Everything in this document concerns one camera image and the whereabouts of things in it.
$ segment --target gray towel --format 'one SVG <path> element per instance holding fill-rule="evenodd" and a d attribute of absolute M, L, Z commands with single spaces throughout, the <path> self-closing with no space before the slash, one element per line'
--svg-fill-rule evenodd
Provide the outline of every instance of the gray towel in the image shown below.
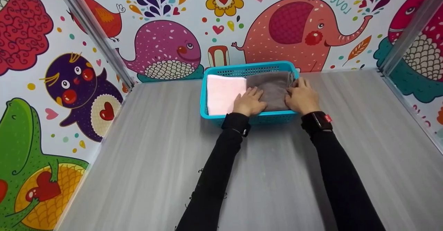
<path fill-rule="evenodd" d="M 288 88 L 294 81 L 294 75 L 288 71 L 268 72 L 246 77 L 246 87 L 256 86 L 263 89 L 260 101 L 266 102 L 268 106 L 264 112 L 289 110 L 284 103 L 284 97 Z"/>

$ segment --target elephant trunk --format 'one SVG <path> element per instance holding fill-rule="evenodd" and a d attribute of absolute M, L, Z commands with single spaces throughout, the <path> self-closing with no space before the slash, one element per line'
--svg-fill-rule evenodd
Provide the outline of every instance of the elephant trunk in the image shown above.
<path fill-rule="evenodd" d="M 340 32 L 338 32 L 338 34 L 334 34 L 331 38 L 328 38 L 326 40 L 326 43 L 329 46 L 342 46 L 342 45 L 346 45 L 352 41 L 354 41 L 355 39 L 357 39 L 361 33 L 364 31 L 364 29 L 366 29 L 366 27 L 368 26 L 369 20 L 372 18 L 372 16 L 366 16 L 364 17 L 364 22 L 361 24 L 360 28 L 350 34 L 350 35 L 343 35 Z"/>

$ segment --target red tag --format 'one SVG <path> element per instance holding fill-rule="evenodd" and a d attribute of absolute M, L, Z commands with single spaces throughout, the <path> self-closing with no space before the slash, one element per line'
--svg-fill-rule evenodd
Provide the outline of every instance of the red tag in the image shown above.
<path fill-rule="evenodd" d="M 331 123 L 331 122 L 332 122 L 332 119 L 331 119 L 331 117 L 329 116 L 329 114 L 326 114 L 326 115 L 325 115 L 325 119 L 326 119 L 326 121 L 327 121 L 328 123 Z"/>

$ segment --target person's left hand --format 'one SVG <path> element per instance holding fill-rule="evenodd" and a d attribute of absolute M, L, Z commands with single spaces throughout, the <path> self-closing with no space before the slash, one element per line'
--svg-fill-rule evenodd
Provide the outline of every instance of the person's left hand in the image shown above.
<path fill-rule="evenodd" d="M 234 101 L 233 113 L 244 114 L 246 116 L 257 115 L 266 108 L 266 102 L 260 102 L 263 90 L 257 90 L 257 87 L 248 88 L 245 94 L 237 95 Z"/>

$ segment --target folded towel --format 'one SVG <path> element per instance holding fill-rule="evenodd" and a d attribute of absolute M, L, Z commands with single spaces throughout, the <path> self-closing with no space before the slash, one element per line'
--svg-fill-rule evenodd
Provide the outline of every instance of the folded towel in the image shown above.
<path fill-rule="evenodd" d="M 278 71 L 268 72 L 246 77 L 246 87 L 258 87 L 262 89 L 263 95 L 260 101 L 266 102 L 268 106 L 264 112 L 289 110 L 284 102 L 288 88 L 294 81 L 292 72 Z"/>
<path fill-rule="evenodd" d="M 206 88 L 208 114 L 225 115 L 232 113 L 237 95 L 246 92 L 246 79 L 208 75 Z"/>

